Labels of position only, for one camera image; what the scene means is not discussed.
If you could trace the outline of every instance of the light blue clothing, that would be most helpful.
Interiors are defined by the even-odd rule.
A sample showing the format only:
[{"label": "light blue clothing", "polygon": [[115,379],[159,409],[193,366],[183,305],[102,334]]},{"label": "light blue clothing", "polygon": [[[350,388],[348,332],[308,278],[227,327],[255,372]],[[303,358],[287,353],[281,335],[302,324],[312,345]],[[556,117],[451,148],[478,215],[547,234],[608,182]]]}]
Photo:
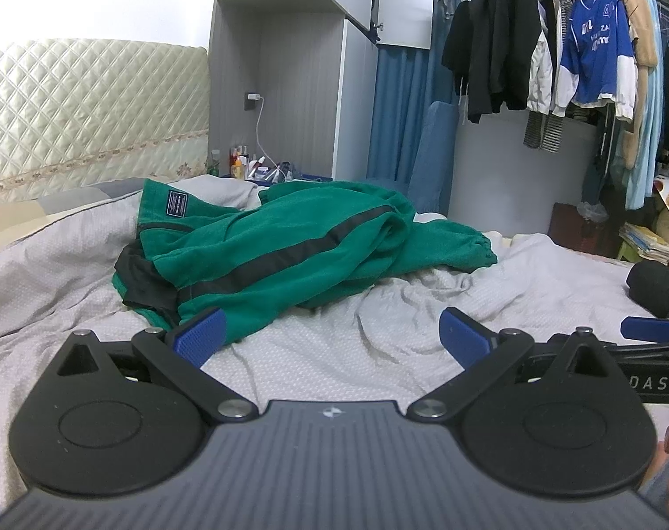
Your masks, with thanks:
[{"label": "light blue clothing", "polygon": [[[654,22],[654,40],[658,55],[658,66],[649,69],[648,93],[644,108],[644,119],[639,134],[639,148],[633,169],[623,171],[622,184],[626,187],[626,209],[640,209],[646,197],[653,191],[653,178],[656,172],[658,143],[661,139],[663,126],[663,43],[661,40],[660,16],[655,0],[648,0]],[[623,165],[623,158],[617,150],[614,165]]]}]

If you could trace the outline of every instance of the white door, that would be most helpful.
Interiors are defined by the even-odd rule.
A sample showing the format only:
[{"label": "white door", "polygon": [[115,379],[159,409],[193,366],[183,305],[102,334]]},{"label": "white door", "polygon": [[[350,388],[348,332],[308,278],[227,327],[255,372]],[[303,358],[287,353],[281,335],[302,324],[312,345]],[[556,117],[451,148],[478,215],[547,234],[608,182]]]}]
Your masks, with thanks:
[{"label": "white door", "polygon": [[366,177],[376,91],[378,48],[344,22],[332,177],[355,182]]}]

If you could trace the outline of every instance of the blue curtain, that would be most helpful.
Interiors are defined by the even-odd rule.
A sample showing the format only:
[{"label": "blue curtain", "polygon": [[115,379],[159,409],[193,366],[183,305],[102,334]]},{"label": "blue curtain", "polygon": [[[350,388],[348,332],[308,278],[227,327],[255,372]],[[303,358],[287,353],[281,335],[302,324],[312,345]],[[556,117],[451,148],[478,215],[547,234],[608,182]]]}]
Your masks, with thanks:
[{"label": "blue curtain", "polygon": [[425,111],[435,101],[457,103],[452,72],[440,62],[458,3],[435,0],[431,50],[379,46],[367,177],[410,182]]}]

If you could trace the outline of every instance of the quilted headboard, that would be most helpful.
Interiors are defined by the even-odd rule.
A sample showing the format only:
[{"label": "quilted headboard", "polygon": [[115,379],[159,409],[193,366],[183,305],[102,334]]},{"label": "quilted headboard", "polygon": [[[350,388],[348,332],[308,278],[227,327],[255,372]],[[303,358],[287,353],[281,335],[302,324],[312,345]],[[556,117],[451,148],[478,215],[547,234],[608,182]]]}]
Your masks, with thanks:
[{"label": "quilted headboard", "polygon": [[206,51],[106,39],[0,49],[0,202],[205,171]]}]

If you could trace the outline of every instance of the books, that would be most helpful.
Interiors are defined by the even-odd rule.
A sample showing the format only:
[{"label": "books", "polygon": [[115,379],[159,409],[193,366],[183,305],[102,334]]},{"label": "books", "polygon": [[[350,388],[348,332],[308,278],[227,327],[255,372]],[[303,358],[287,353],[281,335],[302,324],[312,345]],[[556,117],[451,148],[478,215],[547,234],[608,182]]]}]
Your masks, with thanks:
[{"label": "books", "polygon": [[639,257],[668,264],[669,244],[647,227],[624,223],[619,229],[619,237],[624,239]]}]

